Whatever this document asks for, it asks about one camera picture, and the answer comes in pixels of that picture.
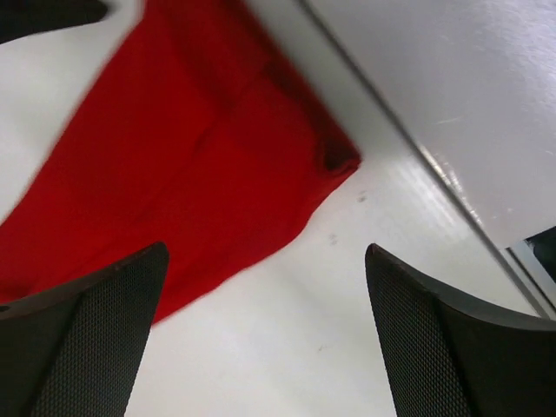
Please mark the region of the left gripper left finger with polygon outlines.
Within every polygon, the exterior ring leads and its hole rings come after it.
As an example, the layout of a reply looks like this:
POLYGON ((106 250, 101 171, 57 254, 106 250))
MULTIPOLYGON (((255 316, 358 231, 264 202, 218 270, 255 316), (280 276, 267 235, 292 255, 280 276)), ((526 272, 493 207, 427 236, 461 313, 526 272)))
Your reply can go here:
POLYGON ((1 306, 3 416, 122 416, 169 266, 157 242, 1 306))

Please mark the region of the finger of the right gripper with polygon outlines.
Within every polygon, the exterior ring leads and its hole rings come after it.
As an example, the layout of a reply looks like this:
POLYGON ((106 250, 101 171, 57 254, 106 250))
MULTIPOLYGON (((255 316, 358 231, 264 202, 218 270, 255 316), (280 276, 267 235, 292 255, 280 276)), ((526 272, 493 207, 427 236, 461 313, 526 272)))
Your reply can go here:
POLYGON ((102 21, 109 5, 98 0, 1 0, 1 43, 102 21))

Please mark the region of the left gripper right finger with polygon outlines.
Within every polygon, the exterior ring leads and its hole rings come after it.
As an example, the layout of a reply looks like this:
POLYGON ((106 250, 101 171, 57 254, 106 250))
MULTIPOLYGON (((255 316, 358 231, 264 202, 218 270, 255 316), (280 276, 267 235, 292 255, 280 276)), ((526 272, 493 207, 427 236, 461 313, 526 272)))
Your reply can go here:
POLYGON ((365 267, 397 415, 555 415, 554 321, 483 301, 376 244, 365 267))

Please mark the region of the red t shirt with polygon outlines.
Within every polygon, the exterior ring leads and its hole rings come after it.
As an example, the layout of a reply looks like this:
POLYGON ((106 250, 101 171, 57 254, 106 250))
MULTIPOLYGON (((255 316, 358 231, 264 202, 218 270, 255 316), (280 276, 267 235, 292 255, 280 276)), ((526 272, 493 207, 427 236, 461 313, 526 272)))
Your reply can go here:
POLYGON ((156 319, 288 245, 357 148, 241 1, 149 1, 1 227, 1 299, 169 251, 156 319))

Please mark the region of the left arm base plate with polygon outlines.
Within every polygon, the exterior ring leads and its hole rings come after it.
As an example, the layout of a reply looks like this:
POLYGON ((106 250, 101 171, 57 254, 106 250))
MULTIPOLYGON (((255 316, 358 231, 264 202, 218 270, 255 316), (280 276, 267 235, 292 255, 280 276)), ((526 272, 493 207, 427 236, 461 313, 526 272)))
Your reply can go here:
POLYGON ((507 252, 544 299, 555 308, 555 227, 513 244, 507 252))

